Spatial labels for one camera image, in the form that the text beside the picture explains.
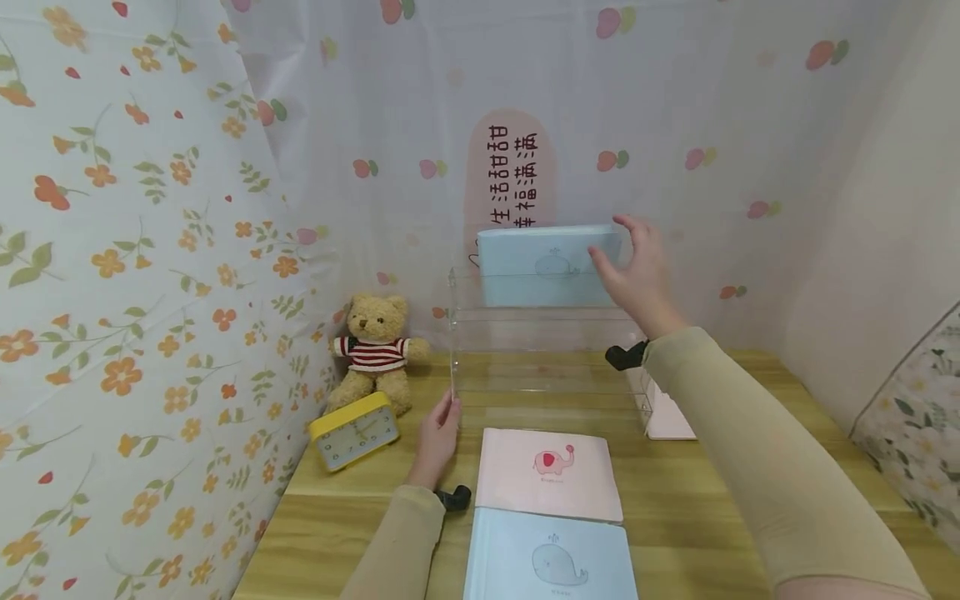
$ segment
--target black clip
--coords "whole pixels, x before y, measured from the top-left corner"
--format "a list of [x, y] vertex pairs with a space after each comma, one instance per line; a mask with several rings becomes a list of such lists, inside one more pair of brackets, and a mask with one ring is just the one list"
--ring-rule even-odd
[[443, 503], [448, 513], [465, 511], [470, 505], [470, 497], [473, 495], [467, 486], [457, 486], [457, 489], [454, 490], [453, 493], [436, 490], [434, 494], [440, 498], [441, 503]]
[[643, 364], [643, 352], [647, 349], [650, 340], [643, 340], [634, 345], [633, 348], [625, 350], [620, 346], [610, 346], [604, 354], [604, 358], [610, 363], [610, 366], [618, 371], [626, 371], [639, 367]]

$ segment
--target red and white striped sweater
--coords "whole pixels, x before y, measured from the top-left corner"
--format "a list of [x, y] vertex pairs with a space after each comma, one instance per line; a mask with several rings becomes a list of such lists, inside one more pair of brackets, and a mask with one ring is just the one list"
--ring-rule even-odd
[[336, 338], [333, 351], [337, 356], [350, 359], [350, 369], [362, 372], [387, 372], [407, 364], [408, 338], [392, 342], [370, 342], [353, 336]]

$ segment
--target blue notebook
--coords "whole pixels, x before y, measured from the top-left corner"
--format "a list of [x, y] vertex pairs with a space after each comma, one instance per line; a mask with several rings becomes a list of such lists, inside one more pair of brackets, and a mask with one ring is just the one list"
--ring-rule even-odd
[[477, 233], [477, 258], [487, 306], [608, 306], [610, 296], [587, 248], [616, 261], [613, 226], [486, 229]]
[[464, 600], [637, 598], [623, 529], [476, 508]]

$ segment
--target pink notebook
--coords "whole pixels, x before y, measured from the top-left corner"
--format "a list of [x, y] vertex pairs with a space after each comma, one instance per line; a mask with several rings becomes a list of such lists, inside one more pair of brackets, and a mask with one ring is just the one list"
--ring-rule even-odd
[[566, 433], [484, 429], [476, 506], [623, 521], [607, 441]]

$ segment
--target pink elephant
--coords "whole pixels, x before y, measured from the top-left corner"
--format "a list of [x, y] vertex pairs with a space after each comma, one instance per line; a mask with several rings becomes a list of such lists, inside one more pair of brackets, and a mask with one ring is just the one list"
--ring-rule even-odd
[[568, 444], [566, 451], [570, 453], [570, 458], [564, 460], [557, 452], [544, 450], [534, 458], [534, 468], [541, 475], [547, 473], [553, 473], [555, 475], [562, 474], [565, 468], [573, 465], [573, 446]]

